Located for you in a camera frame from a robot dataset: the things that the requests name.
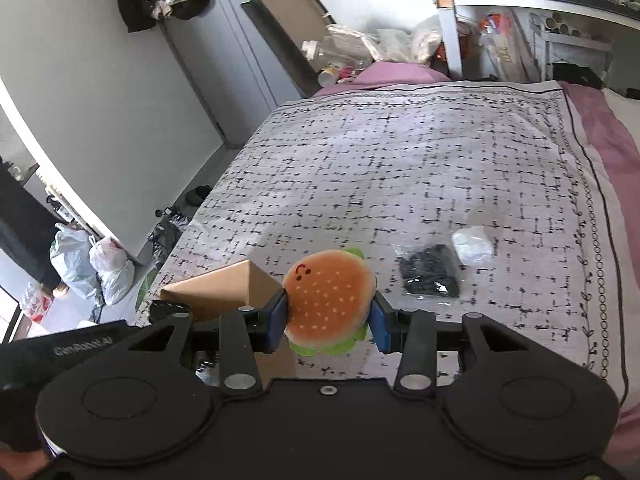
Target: white lid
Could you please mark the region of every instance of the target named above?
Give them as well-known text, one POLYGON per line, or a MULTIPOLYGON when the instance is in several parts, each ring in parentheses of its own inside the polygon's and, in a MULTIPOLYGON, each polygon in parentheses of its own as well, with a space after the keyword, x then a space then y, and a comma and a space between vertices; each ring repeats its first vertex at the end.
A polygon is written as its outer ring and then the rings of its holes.
POLYGON ((303 41, 302 52, 305 53, 305 57, 308 60, 315 59, 318 55, 318 42, 316 40, 303 41))

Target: person's hand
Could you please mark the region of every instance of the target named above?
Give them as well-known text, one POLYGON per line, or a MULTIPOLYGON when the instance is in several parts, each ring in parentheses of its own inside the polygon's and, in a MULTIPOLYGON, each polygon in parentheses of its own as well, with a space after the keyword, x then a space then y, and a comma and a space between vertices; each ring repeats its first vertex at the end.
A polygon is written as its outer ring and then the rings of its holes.
POLYGON ((0 450, 0 468, 14 480, 27 480, 48 462, 49 459, 43 450, 28 453, 0 450))

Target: smiley face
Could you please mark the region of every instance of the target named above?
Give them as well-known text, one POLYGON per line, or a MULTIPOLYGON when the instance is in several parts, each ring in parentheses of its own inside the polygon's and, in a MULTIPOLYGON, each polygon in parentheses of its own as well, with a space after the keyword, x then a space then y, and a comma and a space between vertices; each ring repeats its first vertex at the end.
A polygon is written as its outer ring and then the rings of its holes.
MULTIPOLYGON (((302 279, 302 272, 303 272, 302 269, 304 269, 305 267, 306 267, 305 264, 299 264, 299 266, 296 267, 296 280, 298 282, 302 279)), ((311 269, 304 270, 304 273, 311 274, 311 269)))

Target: person's foot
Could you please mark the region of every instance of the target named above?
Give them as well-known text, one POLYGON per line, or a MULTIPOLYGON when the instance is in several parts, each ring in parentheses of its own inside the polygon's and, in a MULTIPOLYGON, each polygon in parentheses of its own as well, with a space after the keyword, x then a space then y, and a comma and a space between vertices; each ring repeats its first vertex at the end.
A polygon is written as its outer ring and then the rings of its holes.
POLYGON ((68 291, 69 286, 64 282, 60 282, 60 284, 53 289, 53 297, 60 298, 61 296, 64 296, 66 293, 68 293, 68 291))

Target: bedsheet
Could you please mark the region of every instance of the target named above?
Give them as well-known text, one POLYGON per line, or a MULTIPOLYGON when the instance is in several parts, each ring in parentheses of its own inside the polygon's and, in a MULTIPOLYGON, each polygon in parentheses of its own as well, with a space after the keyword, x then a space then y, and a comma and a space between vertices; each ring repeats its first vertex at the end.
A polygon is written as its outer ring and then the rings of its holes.
MULTIPOLYGON (((345 246, 362 249, 392 305, 443 320, 482 312, 591 369, 623 407, 638 403, 640 294, 620 204, 557 83, 398 85, 281 106, 200 207, 149 298, 245 258, 278 278, 304 254, 345 246), (404 297, 394 247, 475 224, 494 262, 463 271, 460 298, 404 297)), ((145 305, 137 323, 146 316, 145 305)), ((369 340, 348 358, 300 358, 297 372, 393 378, 398 362, 369 340)), ((439 380, 457 367, 440 354, 439 380)))

